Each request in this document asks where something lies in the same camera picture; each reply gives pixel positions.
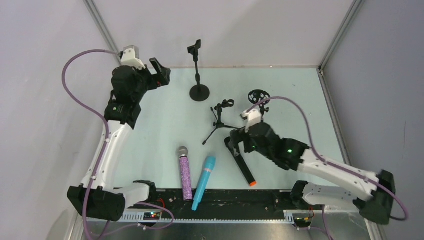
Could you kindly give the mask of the black round-base microphone stand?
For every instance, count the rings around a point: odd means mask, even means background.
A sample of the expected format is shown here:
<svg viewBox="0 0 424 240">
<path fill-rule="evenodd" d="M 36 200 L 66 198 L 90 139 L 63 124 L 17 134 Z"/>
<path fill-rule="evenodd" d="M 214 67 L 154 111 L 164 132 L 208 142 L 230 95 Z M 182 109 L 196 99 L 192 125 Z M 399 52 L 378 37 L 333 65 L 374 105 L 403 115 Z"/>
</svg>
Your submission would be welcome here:
<svg viewBox="0 0 424 240">
<path fill-rule="evenodd" d="M 187 51 L 192 55 L 194 66 L 195 66 L 195 81 L 196 85 L 193 86 L 189 91 L 189 96 L 195 102 L 203 102 L 210 96 L 210 89 L 201 84 L 201 75 L 199 73 L 198 61 L 199 61 L 199 49 L 202 46 L 202 40 L 198 39 L 194 45 L 187 48 Z"/>
</svg>

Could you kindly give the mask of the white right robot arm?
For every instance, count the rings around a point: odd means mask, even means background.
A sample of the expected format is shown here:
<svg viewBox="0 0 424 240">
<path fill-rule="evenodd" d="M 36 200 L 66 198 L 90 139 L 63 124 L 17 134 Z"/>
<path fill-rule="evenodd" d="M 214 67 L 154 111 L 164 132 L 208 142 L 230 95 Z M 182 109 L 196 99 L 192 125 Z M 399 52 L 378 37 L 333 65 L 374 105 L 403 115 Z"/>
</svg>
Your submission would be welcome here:
<svg viewBox="0 0 424 240">
<path fill-rule="evenodd" d="M 388 225 L 393 219 L 396 188 L 394 176 L 389 171 L 375 173 L 330 158 L 321 160 L 321 155 L 315 154 L 312 147 L 292 138 L 279 137 L 264 122 L 248 131 L 245 128 L 232 130 L 224 143 L 249 181 L 253 177 L 240 151 L 240 143 L 245 153 L 257 152 L 283 170 L 314 175 L 333 184 L 324 186 L 298 180 L 290 194 L 298 208 L 307 205 L 357 208 L 363 218 L 379 225 Z"/>
</svg>

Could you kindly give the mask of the small black tripod microphone stand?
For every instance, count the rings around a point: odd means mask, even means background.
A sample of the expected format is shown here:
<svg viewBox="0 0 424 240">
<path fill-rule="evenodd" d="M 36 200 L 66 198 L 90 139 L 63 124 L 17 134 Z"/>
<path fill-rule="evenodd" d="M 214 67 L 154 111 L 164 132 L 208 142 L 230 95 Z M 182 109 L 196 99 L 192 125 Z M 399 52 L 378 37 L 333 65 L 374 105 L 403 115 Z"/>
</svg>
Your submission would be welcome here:
<svg viewBox="0 0 424 240">
<path fill-rule="evenodd" d="M 221 103 L 218 103 L 215 107 L 211 107 L 210 110 L 212 111 L 215 122 L 213 123 L 214 130 L 209 134 L 209 136 L 202 142 L 202 145 L 204 146 L 207 141 L 210 139 L 210 137 L 213 135 L 213 133 L 222 128 L 228 128 L 228 129 L 238 129 L 238 127 L 230 126 L 222 122 L 222 113 L 224 108 L 231 108 L 235 104 L 235 101 L 233 99 L 224 99 Z"/>
</svg>

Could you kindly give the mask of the blue microphone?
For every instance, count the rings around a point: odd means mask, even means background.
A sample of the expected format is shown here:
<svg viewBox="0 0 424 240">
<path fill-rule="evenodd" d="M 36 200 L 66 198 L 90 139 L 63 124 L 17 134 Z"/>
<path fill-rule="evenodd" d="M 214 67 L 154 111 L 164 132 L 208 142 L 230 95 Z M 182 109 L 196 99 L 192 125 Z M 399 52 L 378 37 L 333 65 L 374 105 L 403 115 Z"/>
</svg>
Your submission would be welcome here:
<svg viewBox="0 0 424 240">
<path fill-rule="evenodd" d="M 195 195 L 193 198 L 193 203 L 191 207 L 192 211 L 196 211 L 199 207 L 199 204 L 202 201 L 203 195 L 205 193 L 211 173 L 214 170 L 215 164 L 216 164 L 215 156 L 208 156 L 205 159 L 205 162 L 202 167 L 202 172 L 201 172 L 201 175 L 197 184 L 197 188 L 195 191 Z"/>
</svg>

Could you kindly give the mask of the black microphone orange tip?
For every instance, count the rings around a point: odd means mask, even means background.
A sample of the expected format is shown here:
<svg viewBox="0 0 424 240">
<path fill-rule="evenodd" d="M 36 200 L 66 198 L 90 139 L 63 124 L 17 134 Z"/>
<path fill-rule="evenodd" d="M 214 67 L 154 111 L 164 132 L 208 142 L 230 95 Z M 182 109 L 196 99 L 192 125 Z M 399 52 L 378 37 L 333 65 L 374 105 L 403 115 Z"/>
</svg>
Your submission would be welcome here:
<svg viewBox="0 0 424 240">
<path fill-rule="evenodd" d="M 231 139 L 230 137 L 226 137 L 225 140 L 224 140 L 224 144 L 229 151 L 230 151 L 230 139 Z M 247 184 L 250 187 L 255 186 L 257 184 L 257 181 L 255 180 L 255 178 L 254 178 L 252 172 L 250 171 L 246 161 L 244 160 L 244 158 L 241 154 L 241 151 L 240 151 L 239 156 L 237 156 L 237 157 L 233 156 L 233 158 L 234 158 L 238 168 L 240 169 L 241 174 L 243 175 L 244 179 L 246 180 Z"/>
</svg>

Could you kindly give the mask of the purple glitter microphone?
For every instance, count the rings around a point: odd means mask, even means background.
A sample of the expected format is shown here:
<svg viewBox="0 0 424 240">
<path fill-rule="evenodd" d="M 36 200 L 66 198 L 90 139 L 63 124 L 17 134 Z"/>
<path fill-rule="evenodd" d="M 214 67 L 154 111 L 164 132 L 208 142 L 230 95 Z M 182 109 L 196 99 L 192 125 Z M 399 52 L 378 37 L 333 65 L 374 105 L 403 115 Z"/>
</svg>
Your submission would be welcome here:
<svg viewBox="0 0 424 240">
<path fill-rule="evenodd" d="M 177 150 L 182 198 L 184 201 L 192 201 L 194 198 L 192 192 L 190 162 L 188 158 L 188 153 L 189 151 L 185 146 L 181 146 Z"/>
</svg>

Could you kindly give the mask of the black shock-mount tripod stand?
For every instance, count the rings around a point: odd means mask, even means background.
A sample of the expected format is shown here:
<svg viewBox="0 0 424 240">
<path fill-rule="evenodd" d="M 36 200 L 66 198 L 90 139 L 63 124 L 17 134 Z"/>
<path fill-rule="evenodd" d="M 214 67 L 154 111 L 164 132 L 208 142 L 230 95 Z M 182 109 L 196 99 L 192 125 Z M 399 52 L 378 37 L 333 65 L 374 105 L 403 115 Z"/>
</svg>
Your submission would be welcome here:
<svg viewBox="0 0 424 240">
<path fill-rule="evenodd" d="M 248 100 L 250 103 L 257 104 L 261 102 L 261 104 L 259 104 L 258 106 L 259 111 L 262 115 L 269 112 L 269 108 L 265 107 L 265 105 L 267 105 L 270 101 L 265 101 L 265 99 L 269 99 L 270 97 L 271 96 L 268 92 L 261 89 L 254 89 L 248 94 Z"/>
</svg>

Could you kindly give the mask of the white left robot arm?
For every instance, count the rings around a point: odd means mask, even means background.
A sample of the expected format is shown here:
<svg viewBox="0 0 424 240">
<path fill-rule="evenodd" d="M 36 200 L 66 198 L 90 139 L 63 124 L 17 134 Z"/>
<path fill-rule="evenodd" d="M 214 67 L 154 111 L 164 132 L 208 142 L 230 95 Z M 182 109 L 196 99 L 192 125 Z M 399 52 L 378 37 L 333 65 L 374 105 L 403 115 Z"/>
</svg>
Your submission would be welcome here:
<svg viewBox="0 0 424 240">
<path fill-rule="evenodd" d="M 121 188 L 114 186 L 121 153 L 142 111 L 142 98 L 148 91 L 170 83 L 171 70 L 156 58 L 149 62 L 155 74 L 147 66 L 129 62 L 112 71 L 113 89 L 104 114 L 100 115 L 106 125 L 97 152 L 80 185 L 67 191 L 67 198 L 82 217 L 116 222 L 126 209 L 148 200 L 155 187 L 146 180 L 135 180 Z"/>
</svg>

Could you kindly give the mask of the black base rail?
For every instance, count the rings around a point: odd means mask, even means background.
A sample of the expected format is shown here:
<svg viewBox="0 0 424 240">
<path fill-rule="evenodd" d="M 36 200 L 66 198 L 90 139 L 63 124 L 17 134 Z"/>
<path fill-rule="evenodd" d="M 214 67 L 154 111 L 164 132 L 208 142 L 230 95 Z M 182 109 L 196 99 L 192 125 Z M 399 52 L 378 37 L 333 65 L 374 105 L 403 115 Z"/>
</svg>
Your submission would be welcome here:
<svg viewBox="0 0 424 240">
<path fill-rule="evenodd" d="M 183 191 L 162 188 L 153 191 L 147 202 L 165 207 L 177 220 L 283 220 L 286 211 L 319 213 L 320 205 L 309 205 L 300 198 L 292 198 L 284 190 L 228 190 L 207 189 L 196 211 L 192 202 L 183 200 Z"/>
</svg>

